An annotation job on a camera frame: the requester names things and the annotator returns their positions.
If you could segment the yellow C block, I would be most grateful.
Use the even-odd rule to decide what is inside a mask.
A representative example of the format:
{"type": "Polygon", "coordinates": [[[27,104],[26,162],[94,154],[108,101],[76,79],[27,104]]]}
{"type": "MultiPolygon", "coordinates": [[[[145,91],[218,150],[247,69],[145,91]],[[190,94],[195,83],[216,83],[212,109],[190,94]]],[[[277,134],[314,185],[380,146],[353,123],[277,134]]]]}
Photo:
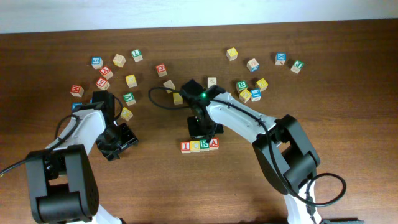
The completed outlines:
{"type": "Polygon", "coordinates": [[[190,141],[190,152],[200,152],[200,141],[190,141]]]}

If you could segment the red I block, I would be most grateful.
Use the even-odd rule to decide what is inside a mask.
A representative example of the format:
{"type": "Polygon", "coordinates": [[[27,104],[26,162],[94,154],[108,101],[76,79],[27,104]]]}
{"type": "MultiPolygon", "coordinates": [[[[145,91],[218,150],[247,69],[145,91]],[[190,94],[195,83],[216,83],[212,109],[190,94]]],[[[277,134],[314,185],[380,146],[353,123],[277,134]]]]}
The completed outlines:
{"type": "Polygon", "coordinates": [[[191,153],[190,141],[180,143],[180,151],[183,154],[191,153]]]}

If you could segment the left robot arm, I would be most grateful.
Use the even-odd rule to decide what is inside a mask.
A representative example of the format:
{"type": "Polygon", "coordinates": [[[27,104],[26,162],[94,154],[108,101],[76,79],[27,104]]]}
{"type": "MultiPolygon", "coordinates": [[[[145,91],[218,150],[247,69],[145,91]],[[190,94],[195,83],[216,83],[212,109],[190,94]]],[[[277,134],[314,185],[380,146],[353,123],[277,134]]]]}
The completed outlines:
{"type": "Polygon", "coordinates": [[[93,146],[113,161],[139,142],[127,124],[116,123],[116,102],[106,90],[94,92],[91,103],[73,109],[54,142],[27,155],[30,207],[37,223],[123,223],[100,205],[88,159],[93,146]]]}

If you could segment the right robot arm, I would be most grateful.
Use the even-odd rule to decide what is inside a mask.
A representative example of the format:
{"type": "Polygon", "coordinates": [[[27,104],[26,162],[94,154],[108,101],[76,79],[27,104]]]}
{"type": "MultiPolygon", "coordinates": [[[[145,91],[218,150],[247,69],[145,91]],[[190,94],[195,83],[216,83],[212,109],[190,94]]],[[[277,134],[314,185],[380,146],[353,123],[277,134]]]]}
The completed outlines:
{"type": "Polygon", "coordinates": [[[195,80],[179,93],[193,111],[192,139],[207,143],[227,127],[252,144],[267,181],[284,196],[289,223],[320,223],[314,184],[320,158],[300,123],[292,116],[266,116],[235,100],[225,89],[204,89],[195,80]]]}

